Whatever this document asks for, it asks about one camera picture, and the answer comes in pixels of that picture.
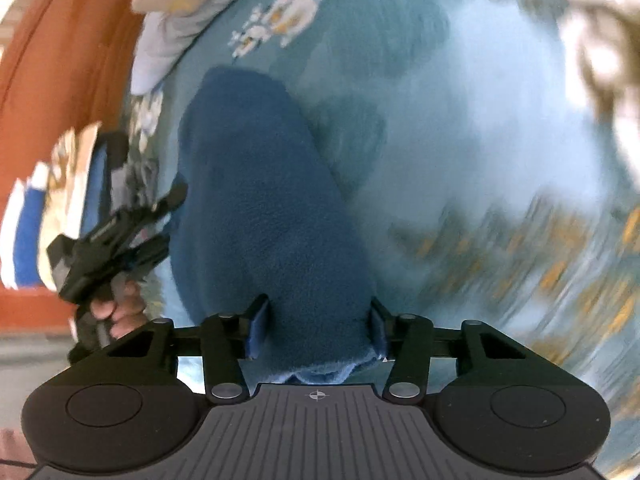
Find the person's left hand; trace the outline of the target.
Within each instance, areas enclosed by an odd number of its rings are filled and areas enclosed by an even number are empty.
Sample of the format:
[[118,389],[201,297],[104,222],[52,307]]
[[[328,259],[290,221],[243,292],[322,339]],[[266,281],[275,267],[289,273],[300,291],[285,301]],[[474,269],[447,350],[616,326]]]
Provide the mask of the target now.
[[97,320],[111,323],[110,335],[114,339],[125,337],[149,322],[140,285],[133,281],[125,284],[122,300],[95,299],[90,304],[90,309]]

